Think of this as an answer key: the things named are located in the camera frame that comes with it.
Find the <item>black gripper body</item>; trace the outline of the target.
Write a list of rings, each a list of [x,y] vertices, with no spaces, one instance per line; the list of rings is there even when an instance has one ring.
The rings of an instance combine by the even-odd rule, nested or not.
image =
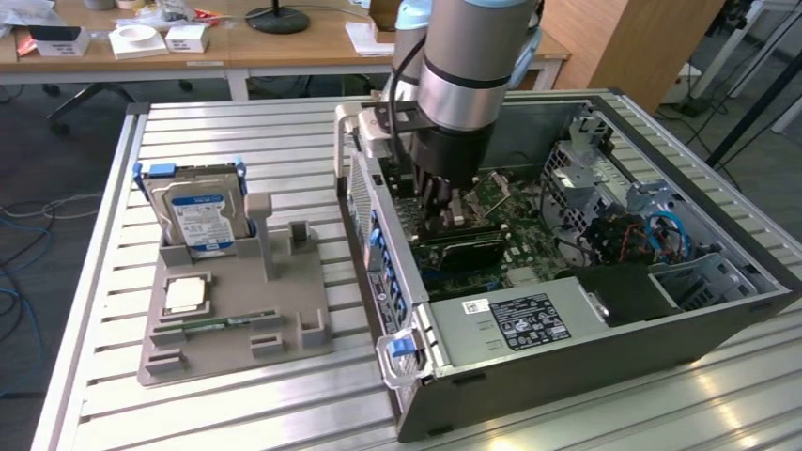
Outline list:
[[[412,133],[409,157],[418,191],[424,190],[426,181],[434,178],[460,189],[470,183],[492,133],[493,125],[470,132],[434,127]]]

